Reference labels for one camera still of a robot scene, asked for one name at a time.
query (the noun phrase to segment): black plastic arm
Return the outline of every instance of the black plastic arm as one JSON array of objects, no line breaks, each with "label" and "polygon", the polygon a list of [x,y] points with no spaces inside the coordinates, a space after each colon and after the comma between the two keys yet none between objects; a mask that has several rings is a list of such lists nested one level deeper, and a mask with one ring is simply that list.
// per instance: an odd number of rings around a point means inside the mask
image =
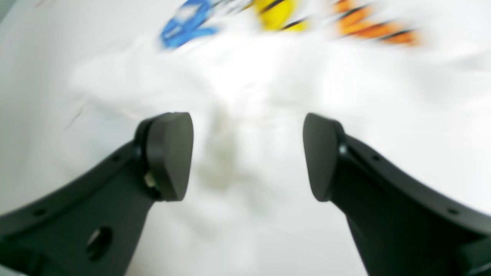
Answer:
[{"label": "black plastic arm", "polygon": [[491,218],[411,178],[335,120],[308,114],[303,143],[318,201],[348,220],[370,276],[491,275]]},{"label": "black plastic arm", "polygon": [[0,264],[29,276],[123,276],[155,201],[182,200],[188,113],[143,121],[134,141],[60,190],[0,217]]}]

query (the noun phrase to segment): black plastic bracket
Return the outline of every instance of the black plastic bracket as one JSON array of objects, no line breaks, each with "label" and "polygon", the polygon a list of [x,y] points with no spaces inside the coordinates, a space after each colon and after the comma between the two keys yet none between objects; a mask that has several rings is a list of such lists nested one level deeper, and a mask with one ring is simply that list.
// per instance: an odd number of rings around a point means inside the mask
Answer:
[{"label": "black plastic bracket", "polygon": [[370,276],[491,275],[491,218],[419,183],[342,125],[309,113],[310,186],[347,217]]},{"label": "black plastic bracket", "polygon": [[155,201],[182,200],[188,113],[143,121],[134,141],[60,190],[0,217],[0,264],[29,276],[122,276]]}]

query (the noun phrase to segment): white surface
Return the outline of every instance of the white surface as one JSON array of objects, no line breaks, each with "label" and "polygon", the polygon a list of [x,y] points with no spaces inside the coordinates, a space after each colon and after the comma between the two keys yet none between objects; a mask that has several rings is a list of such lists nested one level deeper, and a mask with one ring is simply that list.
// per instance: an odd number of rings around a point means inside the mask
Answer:
[{"label": "white surface", "polygon": [[382,3],[429,44],[258,34],[244,13],[168,53],[155,38],[180,2],[18,0],[0,26],[0,213],[83,173],[141,119],[189,110],[188,194],[152,208],[128,275],[365,275],[342,213],[311,195],[308,111],[491,214],[491,4]]}]

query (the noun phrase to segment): blue printed design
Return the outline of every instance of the blue printed design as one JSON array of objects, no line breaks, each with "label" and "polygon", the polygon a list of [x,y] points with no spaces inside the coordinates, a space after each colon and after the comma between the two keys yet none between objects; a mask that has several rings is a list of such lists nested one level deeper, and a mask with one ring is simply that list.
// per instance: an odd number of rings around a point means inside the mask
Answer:
[{"label": "blue printed design", "polygon": [[218,32],[218,28],[199,28],[211,15],[213,8],[207,0],[188,0],[182,6],[185,8],[196,8],[196,12],[184,18],[174,16],[165,26],[160,34],[166,48],[178,48],[185,43],[201,36],[212,35]]}]

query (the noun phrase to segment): screw hole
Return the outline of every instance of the screw hole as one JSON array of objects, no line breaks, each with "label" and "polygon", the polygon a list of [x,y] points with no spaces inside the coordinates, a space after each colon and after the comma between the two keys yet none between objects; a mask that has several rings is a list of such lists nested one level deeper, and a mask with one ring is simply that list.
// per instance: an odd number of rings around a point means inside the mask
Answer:
[{"label": "screw hole", "polygon": [[452,215],[458,215],[459,214],[459,211],[455,210],[455,209],[452,209],[452,208],[448,208],[447,210],[450,214]]},{"label": "screw hole", "polygon": [[91,261],[100,259],[109,249],[112,241],[112,231],[109,227],[102,227],[94,231],[87,242],[87,257]]},{"label": "screw hole", "polygon": [[46,213],[46,209],[38,209],[32,213],[33,216],[35,217],[40,217]]}]

